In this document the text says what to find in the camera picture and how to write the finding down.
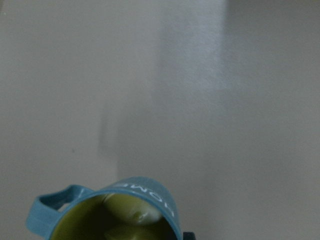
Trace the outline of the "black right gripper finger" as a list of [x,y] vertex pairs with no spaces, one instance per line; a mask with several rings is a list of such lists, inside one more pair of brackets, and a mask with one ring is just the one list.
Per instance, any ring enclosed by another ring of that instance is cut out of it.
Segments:
[[194,232],[185,231],[183,232],[183,240],[196,240],[196,235]]

